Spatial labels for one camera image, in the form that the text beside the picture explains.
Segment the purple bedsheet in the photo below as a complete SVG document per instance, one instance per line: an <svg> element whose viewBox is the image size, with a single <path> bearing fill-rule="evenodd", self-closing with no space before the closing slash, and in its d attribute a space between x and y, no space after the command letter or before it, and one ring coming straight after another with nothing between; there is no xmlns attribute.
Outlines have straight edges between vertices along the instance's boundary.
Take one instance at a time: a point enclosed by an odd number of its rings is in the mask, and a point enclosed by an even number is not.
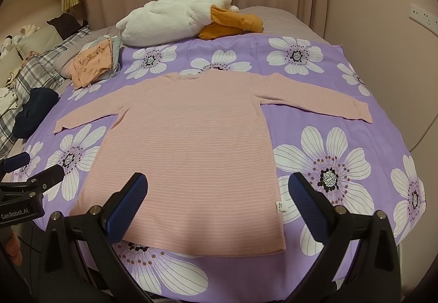
<svg viewBox="0 0 438 303"><path fill-rule="evenodd" d="M283 214L286 251L262 257L194 257L141 243L115 245L123 264L147 291L211 303L254 303L286 298L322 249L288 196L286 181L292 172L302 172L333 204L343 204L350 211L366 214L384 210L397 242L424 212L424 189L399 131L339 47L291 37L248 34L215 41L187 40L156 48L124 48L120 64L120 74L112 79L75 92L69 86L28 141L26 150L31 155L31 163L15 173L15 181L55 163L63 165L66 173L61 184L45 193L46 215L36 220L43 229L53 211L69 214L115 116L52 135L56 120L125 85L167 72L197 73L211 67L224 72L262 75L278 72L367 102L374 120L373 124L367 124L288 106L263 105L282 198L288 201L288 210ZM347 252L336 279L346 275L355 247L352 245Z"/></svg>

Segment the pink sweater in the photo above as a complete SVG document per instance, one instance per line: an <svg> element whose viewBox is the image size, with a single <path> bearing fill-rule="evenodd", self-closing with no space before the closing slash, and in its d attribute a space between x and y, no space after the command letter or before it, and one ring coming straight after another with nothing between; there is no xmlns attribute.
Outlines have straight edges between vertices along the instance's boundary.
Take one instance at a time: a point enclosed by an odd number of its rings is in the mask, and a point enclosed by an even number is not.
<svg viewBox="0 0 438 303"><path fill-rule="evenodd" d="M255 256L285 249L279 185L260 104L372 122L366 103L278 73L168 73L125 86L56 123L55 131L108 115L72 213L85 213L127 182L148 194L124 239L191 255Z"/></svg>

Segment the wall socket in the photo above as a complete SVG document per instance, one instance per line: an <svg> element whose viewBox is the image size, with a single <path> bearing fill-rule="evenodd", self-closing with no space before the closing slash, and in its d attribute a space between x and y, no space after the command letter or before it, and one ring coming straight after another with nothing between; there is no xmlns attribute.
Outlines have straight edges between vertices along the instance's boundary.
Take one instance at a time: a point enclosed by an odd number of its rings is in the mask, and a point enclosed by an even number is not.
<svg viewBox="0 0 438 303"><path fill-rule="evenodd" d="M409 17L438 36L438 17L414 4L411 4Z"/></svg>

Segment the gray pillow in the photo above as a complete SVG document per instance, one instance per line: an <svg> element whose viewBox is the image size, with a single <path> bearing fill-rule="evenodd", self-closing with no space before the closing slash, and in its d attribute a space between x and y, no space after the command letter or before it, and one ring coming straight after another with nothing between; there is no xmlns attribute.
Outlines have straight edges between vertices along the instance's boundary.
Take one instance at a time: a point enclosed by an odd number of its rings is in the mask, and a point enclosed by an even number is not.
<svg viewBox="0 0 438 303"><path fill-rule="evenodd" d="M89 42L93 42L103 35L115 36L117 35L117 31L118 30L115 26L92 31L88 35L73 43L73 45L70 46L67 50L61 52L58 58L53 63L54 69L64 78L71 78L66 73L67 63L71 59L76 57L76 55L82 50L82 48Z"/></svg>
<svg viewBox="0 0 438 303"><path fill-rule="evenodd" d="M62 43L62 41L63 40L61 36L59 36L55 27L47 25L34 32L32 35L22 39L17 44L17 51L20 52L22 58L25 59L30 51L43 54Z"/></svg>
<svg viewBox="0 0 438 303"><path fill-rule="evenodd" d="M268 8L266 6L250 6L240 9L240 14L253 13L263 20L263 33L281 36L291 36L299 39L322 42L328 44L319 37L306 24L288 11Z"/></svg>

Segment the wall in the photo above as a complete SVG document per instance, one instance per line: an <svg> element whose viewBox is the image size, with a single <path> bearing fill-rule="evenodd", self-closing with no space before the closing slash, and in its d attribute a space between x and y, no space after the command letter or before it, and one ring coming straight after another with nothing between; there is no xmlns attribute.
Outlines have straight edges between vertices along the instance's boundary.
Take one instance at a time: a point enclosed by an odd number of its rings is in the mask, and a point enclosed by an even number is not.
<svg viewBox="0 0 438 303"><path fill-rule="evenodd" d="M325 39L343 44L353 67L412 148L438 112L438 37L409 19L410 4L438 16L438 1L328 2ZM438 137L432 130L412 152L428 209L402 244L402 282L407 288L419 282L438 251L438 186L433 171Z"/></svg>
<svg viewBox="0 0 438 303"><path fill-rule="evenodd" d="M61 0L5 0L0 6L0 43L27 24L47 25L61 15Z"/></svg>

